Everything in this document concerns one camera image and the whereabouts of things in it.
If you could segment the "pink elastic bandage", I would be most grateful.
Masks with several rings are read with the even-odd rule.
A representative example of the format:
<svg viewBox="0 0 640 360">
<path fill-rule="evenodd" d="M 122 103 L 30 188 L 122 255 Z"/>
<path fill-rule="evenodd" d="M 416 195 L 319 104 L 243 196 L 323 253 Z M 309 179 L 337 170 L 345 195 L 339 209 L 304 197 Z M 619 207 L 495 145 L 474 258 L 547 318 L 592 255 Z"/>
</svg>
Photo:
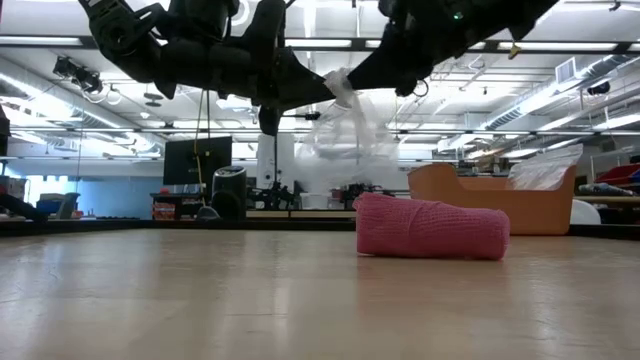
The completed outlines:
<svg viewBox="0 0 640 360">
<path fill-rule="evenodd" d="M 354 202 L 361 254 L 500 260 L 510 240 L 500 210 L 363 193 Z"/>
</svg>

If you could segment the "black cylindrical appliance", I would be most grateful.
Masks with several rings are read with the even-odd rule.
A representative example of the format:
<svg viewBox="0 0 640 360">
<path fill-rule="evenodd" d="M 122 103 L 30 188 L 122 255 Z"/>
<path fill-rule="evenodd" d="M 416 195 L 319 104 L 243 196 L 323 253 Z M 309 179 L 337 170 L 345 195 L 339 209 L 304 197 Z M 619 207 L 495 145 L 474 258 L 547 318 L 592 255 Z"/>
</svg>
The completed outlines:
<svg viewBox="0 0 640 360">
<path fill-rule="evenodd" d="M 213 176 L 211 206 L 225 220 L 246 218 L 247 173 L 242 166 L 225 166 Z"/>
</svg>

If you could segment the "grey-green bundle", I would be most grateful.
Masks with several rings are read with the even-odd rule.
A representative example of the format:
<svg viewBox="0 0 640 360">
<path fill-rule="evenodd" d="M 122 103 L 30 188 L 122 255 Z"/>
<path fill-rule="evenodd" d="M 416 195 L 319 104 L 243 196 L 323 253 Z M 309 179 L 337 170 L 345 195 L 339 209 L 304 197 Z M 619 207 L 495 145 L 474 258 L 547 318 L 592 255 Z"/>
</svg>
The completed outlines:
<svg viewBox="0 0 640 360">
<path fill-rule="evenodd" d="M 634 197 L 636 193 L 606 183 L 583 184 L 578 187 L 579 196 L 618 196 Z"/>
</svg>

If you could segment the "orange plastic bin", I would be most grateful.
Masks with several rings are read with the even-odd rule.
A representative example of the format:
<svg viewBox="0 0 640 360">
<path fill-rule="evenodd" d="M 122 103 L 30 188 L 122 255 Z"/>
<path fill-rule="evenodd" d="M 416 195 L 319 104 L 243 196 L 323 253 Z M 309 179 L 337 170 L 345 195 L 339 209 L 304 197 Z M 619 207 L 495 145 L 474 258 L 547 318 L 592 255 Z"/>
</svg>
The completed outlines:
<svg viewBox="0 0 640 360">
<path fill-rule="evenodd" d="M 569 231 L 575 174 L 569 167 L 555 190 L 513 190 L 506 177 L 459 177 L 446 164 L 420 167 L 407 178 L 413 199 L 501 210 L 513 235 L 559 236 Z"/>
</svg>

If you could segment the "white round object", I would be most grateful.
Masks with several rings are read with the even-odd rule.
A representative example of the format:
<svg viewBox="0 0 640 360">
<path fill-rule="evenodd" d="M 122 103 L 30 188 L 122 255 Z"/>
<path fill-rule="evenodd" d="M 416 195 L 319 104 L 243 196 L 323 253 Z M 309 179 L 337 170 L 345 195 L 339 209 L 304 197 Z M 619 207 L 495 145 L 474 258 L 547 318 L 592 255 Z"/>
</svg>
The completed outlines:
<svg viewBox="0 0 640 360">
<path fill-rule="evenodd" d="M 592 204 L 578 199 L 572 200 L 571 225 L 600 225 L 601 223 L 601 216 Z"/>
</svg>

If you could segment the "clear plastic bag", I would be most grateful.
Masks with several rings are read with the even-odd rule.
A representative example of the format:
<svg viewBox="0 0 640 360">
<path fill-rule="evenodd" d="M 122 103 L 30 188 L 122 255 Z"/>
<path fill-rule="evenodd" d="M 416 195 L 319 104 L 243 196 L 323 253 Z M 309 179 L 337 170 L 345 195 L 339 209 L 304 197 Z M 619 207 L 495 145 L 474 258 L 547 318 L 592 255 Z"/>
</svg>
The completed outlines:
<svg viewBox="0 0 640 360">
<path fill-rule="evenodd" d="M 398 171 L 398 144 L 368 95 L 352 88 L 349 72 L 326 75 L 323 85 L 335 99 L 296 150 L 296 179 L 307 192 L 372 183 Z"/>
<path fill-rule="evenodd" d="M 513 190 L 557 190 L 582 154 L 583 145 L 575 144 L 527 159 L 511 168 L 508 185 Z"/>
</svg>

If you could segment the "black sloped object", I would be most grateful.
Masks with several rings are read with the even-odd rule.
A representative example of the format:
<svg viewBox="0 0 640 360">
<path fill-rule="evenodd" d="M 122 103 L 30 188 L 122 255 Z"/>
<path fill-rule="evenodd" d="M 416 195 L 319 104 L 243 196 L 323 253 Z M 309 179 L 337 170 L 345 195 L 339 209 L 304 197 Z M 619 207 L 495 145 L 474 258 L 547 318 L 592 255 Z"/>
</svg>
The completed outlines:
<svg viewBox="0 0 640 360">
<path fill-rule="evenodd" d="M 48 216 L 46 214 L 39 212 L 29 203 L 6 193 L 0 193 L 0 207 L 37 223 L 44 223 L 48 221 Z"/>
</svg>

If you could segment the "red storage bin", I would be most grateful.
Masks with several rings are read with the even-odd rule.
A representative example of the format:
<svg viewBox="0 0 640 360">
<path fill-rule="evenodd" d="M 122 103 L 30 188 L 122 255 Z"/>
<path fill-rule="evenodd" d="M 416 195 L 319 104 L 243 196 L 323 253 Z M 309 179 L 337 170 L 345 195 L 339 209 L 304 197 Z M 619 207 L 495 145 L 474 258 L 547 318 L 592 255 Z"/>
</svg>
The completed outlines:
<svg viewBox="0 0 640 360">
<path fill-rule="evenodd" d="M 615 167 L 598 176 L 595 182 L 614 186 L 640 183 L 640 163 Z"/>
</svg>

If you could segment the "black monitor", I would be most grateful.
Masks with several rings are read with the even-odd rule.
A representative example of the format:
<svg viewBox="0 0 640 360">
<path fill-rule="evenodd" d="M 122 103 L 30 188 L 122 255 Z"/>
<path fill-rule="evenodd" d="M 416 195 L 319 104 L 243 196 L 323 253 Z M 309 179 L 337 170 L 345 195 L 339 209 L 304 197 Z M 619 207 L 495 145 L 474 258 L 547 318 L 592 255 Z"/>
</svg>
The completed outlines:
<svg viewBox="0 0 640 360">
<path fill-rule="evenodd" d="M 230 136 L 167 142 L 163 183 L 210 185 L 217 169 L 231 165 L 232 143 Z"/>
</svg>

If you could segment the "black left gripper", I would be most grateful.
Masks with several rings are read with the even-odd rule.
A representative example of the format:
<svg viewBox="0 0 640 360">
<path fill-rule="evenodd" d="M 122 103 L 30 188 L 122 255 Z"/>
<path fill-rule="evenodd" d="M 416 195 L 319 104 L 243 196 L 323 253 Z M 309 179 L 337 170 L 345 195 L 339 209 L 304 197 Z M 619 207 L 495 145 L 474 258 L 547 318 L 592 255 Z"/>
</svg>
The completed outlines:
<svg viewBox="0 0 640 360">
<path fill-rule="evenodd" d="M 248 27 L 251 62 L 256 71 L 251 103 L 261 106 L 260 129 L 269 136 L 278 134 L 280 110 L 335 98 L 325 78 L 301 64 L 291 48 L 285 48 L 286 11 L 285 0 L 260 0 Z"/>
</svg>

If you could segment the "wooden background table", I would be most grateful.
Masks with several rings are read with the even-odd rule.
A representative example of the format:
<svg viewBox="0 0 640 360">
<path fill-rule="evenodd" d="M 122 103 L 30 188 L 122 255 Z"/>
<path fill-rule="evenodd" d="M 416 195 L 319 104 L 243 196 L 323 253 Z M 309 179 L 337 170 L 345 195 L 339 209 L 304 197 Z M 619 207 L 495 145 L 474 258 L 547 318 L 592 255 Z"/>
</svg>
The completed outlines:
<svg viewBox="0 0 640 360">
<path fill-rule="evenodd" d="M 356 212 L 347 210 L 247 210 L 246 217 L 251 219 L 354 220 Z"/>
</svg>

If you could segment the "blue storage bin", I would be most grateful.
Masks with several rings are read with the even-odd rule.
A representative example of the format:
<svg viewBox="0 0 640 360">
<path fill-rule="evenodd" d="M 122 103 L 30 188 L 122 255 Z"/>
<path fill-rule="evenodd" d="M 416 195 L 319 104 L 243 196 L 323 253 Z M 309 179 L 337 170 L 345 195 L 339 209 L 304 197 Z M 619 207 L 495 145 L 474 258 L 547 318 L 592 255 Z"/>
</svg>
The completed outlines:
<svg viewBox="0 0 640 360">
<path fill-rule="evenodd" d="M 80 194 L 75 192 L 44 193 L 36 202 L 36 209 L 47 216 L 53 216 L 55 219 L 68 220 L 73 217 L 77 209 L 79 197 Z"/>
</svg>

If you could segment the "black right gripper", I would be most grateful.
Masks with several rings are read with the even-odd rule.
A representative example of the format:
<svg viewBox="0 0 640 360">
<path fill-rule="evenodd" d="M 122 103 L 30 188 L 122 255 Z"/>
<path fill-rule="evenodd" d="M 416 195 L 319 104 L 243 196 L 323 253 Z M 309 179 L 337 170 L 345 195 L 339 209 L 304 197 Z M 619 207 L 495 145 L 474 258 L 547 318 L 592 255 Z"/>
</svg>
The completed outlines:
<svg viewBox="0 0 640 360">
<path fill-rule="evenodd" d="M 354 90 L 424 79 L 431 62 L 459 57 L 479 41 L 481 0 L 378 0 L 378 9 L 388 23 L 380 45 L 347 76 Z"/>
</svg>

